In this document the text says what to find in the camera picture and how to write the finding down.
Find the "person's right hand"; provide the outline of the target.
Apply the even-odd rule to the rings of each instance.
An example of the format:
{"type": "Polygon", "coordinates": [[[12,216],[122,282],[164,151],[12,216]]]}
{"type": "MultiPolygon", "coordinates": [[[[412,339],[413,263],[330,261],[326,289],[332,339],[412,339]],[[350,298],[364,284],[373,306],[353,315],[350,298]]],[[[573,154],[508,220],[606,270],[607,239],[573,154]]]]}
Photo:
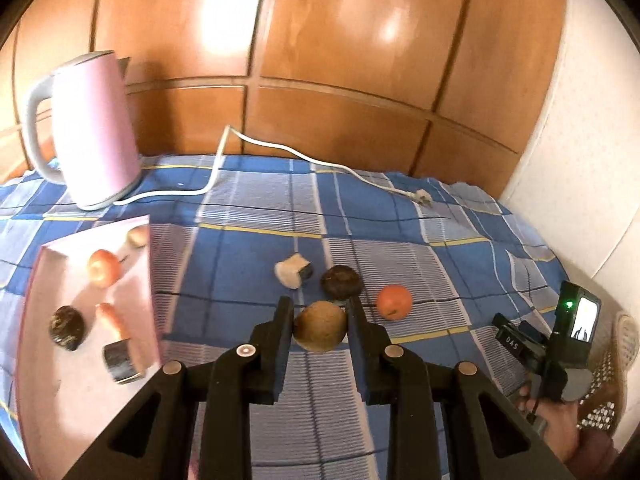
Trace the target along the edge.
{"type": "Polygon", "coordinates": [[[536,412],[547,423],[542,437],[561,462],[567,462],[575,454],[579,444],[578,402],[555,403],[548,399],[535,399],[530,385],[525,384],[518,390],[516,406],[521,412],[536,412]]]}

